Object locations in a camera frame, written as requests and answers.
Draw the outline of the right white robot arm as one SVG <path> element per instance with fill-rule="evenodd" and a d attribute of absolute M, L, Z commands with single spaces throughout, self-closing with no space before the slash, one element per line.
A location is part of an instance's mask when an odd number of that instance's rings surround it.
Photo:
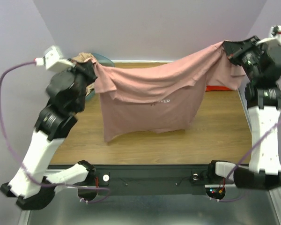
<path fill-rule="evenodd" d="M 251 125 L 252 148 L 237 164 L 213 160 L 209 179 L 234 182 L 238 188 L 271 190 L 281 187 L 278 129 L 281 124 L 281 31 L 268 38 L 224 41 L 229 61 L 248 77 L 244 95 Z"/>

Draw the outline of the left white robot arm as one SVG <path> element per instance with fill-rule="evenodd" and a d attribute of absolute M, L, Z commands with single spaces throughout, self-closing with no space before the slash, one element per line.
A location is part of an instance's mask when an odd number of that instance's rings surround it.
<path fill-rule="evenodd" d="M 76 114 L 84 111 L 87 87 L 95 82 L 92 62 L 70 60 L 66 69 L 58 69 L 46 87 L 49 100 L 39 113 L 30 146 L 20 169 L 0 191 L 17 199 L 22 210 L 45 208 L 65 187 L 82 190 L 97 188 L 95 167 L 85 160 L 64 171 L 46 176 L 47 167 L 59 146 L 77 123 Z"/>

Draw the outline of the pink t shirt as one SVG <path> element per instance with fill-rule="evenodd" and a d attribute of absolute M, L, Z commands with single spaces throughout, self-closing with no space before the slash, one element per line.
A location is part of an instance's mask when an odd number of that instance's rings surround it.
<path fill-rule="evenodd" d="M 245 76 L 221 43 L 157 67 L 107 67 L 93 57 L 87 62 L 97 76 L 105 142 L 131 132 L 187 129 L 207 86 L 237 90 Z"/>

